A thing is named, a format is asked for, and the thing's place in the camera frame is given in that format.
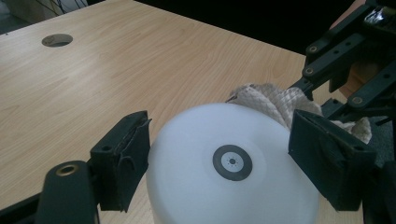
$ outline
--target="wood grain surface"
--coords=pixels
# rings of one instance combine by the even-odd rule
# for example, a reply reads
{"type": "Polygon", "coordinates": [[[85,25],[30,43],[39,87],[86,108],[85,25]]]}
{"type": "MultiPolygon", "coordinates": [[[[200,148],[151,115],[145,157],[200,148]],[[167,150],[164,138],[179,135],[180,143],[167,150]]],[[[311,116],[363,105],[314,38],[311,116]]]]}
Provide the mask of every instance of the wood grain surface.
{"type": "MultiPolygon", "coordinates": [[[[224,102],[246,83],[286,89],[304,66],[303,55],[131,0],[0,35],[0,52],[0,209],[41,191],[55,165],[87,161],[128,114],[148,111],[152,142],[177,113],[224,102]],[[42,45],[55,34],[73,41],[42,45]]],[[[331,97],[324,88],[316,94],[320,104],[331,97]]],[[[128,213],[100,218],[153,223],[146,179],[128,213]]],[[[317,223],[362,223],[361,212],[337,213],[321,198],[317,223]]]]}

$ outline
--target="textured fabric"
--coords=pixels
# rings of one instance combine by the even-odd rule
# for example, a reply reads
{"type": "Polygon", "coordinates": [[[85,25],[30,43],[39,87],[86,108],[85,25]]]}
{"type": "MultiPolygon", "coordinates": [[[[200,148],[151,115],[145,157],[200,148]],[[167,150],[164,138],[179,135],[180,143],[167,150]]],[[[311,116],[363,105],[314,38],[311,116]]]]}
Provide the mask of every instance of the textured fabric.
{"type": "MultiPolygon", "coordinates": [[[[246,84],[238,87],[231,92],[227,103],[244,105],[261,111],[289,130],[295,109],[322,116],[320,105],[306,98],[300,89],[281,90],[271,83],[246,84]]],[[[366,144],[372,137],[370,122],[367,118],[357,122],[342,123],[338,120],[332,120],[332,122],[366,144]]]]}

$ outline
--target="white round object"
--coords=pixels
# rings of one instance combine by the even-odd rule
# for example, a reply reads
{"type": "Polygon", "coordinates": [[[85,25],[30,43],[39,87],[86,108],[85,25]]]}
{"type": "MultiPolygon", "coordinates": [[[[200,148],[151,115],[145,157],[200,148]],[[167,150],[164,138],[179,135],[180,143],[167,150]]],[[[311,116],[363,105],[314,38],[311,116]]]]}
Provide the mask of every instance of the white round object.
{"type": "Polygon", "coordinates": [[[289,136],[241,105],[199,105],[178,114],[148,156],[154,222],[315,223],[318,191],[288,154],[289,136]]]}

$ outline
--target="light wood tabletop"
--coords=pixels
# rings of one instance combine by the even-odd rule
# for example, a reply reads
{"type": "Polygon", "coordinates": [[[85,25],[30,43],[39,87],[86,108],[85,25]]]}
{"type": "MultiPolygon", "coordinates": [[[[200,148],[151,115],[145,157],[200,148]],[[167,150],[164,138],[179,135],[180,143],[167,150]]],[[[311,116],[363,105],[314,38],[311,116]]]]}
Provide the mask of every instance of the light wood tabletop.
{"type": "MultiPolygon", "coordinates": [[[[148,111],[152,142],[181,111],[225,102],[246,83],[286,89],[304,66],[304,55],[131,0],[0,35],[0,52],[0,209],[40,192],[55,165],[87,161],[128,114],[148,111]],[[73,41],[42,44],[55,34],[73,41]]],[[[325,88],[316,95],[320,104],[332,97],[325,88]]],[[[145,177],[128,213],[100,218],[153,223],[145,177]]],[[[317,223],[363,222],[361,212],[336,212],[321,198],[317,223]]]]}

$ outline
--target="crumpled towel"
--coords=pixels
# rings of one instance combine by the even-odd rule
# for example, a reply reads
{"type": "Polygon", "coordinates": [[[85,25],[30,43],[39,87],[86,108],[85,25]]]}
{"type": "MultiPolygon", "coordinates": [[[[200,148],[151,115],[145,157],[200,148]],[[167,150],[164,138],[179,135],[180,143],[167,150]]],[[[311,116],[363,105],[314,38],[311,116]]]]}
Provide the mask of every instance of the crumpled towel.
{"type": "MultiPolygon", "coordinates": [[[[244,105],[261,111],[289,130],[295,109],[322,116],[320,105],[306,98],[300,89],[281,90],[271,83],[262,85],[248,83],[238,87],[231,92],[227,103],[244,105]]],[[[331,120],[331,122],[353,134],[365,144],[368,144],[372,137],[370,122],[367,118],[362,118],[357,122],[342,123],[339,120],[331,120]]]]}

